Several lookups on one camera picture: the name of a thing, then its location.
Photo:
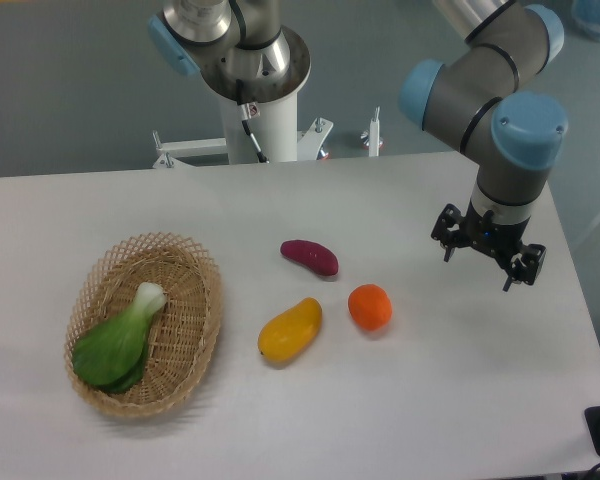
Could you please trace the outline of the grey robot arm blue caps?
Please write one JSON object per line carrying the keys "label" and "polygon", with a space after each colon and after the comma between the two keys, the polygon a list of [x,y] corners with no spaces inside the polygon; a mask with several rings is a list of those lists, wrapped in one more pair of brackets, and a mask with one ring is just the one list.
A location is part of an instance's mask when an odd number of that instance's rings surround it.
{"label": "grey robot arm blue caps", "polygon": [[[432,237],[447,255],[470,248],[509,284],[533,284],[546,250],[525,244],[533,205],[563,147],[568,120],[552,97],[524,89],[560,52],[564,29],[540,5],[441,1],[468,51],[455,63],[417,64],[399,93],[402,114],[476,163],[469,205],[446,206]],[[183,76],[200,75],[220,101],[229,161],[314,160],[325,122],[300,133],[297,95],[311,59],[276,1],[168,1],[148,22],[156,49]]]}

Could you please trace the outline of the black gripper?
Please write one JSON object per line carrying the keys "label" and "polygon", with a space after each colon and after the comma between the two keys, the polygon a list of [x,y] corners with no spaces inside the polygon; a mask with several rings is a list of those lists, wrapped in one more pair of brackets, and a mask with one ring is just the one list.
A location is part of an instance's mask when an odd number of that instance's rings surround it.
{"label": "black gripper", "polygon": [[505,205],[486,197],[472,197],[464,217],[453,204],[439,214],[431,238],[444,249],[448,262],[456,249],[472,248],[496,261],[509,261],[503,291],[514,284],[533,286],[542,270],[546,247],[523,242],[530,205]]}

